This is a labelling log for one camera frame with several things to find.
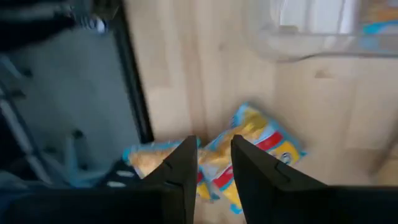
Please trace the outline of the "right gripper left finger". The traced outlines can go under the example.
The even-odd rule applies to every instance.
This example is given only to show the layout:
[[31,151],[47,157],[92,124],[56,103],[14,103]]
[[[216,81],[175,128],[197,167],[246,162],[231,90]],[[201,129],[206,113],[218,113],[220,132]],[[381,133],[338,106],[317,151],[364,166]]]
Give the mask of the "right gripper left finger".
[[189,136],[141,180],[117,162],[92,188],[7,189],[6,223],[193,223],[197,169]]

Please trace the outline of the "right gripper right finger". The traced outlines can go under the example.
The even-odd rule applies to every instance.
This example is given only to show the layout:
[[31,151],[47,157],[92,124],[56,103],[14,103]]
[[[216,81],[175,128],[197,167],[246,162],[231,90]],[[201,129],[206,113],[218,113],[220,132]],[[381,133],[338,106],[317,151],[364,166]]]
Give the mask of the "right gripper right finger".
[[247,223],[397,223],[397,187],[327,185],[241,135],[231,158]]

